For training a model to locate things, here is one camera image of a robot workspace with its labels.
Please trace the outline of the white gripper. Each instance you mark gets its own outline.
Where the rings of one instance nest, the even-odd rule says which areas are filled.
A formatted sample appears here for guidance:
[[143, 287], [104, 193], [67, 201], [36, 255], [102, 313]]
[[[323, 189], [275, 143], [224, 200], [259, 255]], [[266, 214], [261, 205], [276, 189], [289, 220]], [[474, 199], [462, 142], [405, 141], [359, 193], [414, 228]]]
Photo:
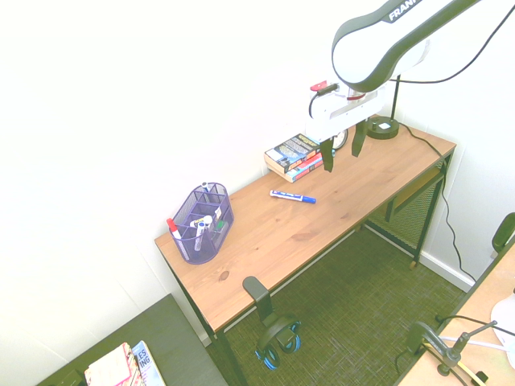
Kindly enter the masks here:
[[314, 99], [308, 109], [306, 135], [320, 143], [324, 169], [331, 173], [334, 166], [333, 144], [340, 132], [356, 125], [352, 140], [352, 156], [358, 157], [368, 133], [367, 118], [378, 113], [385, 104], [386, 86], [367, 92], [357, 100], [357, 94], [348, 86]]

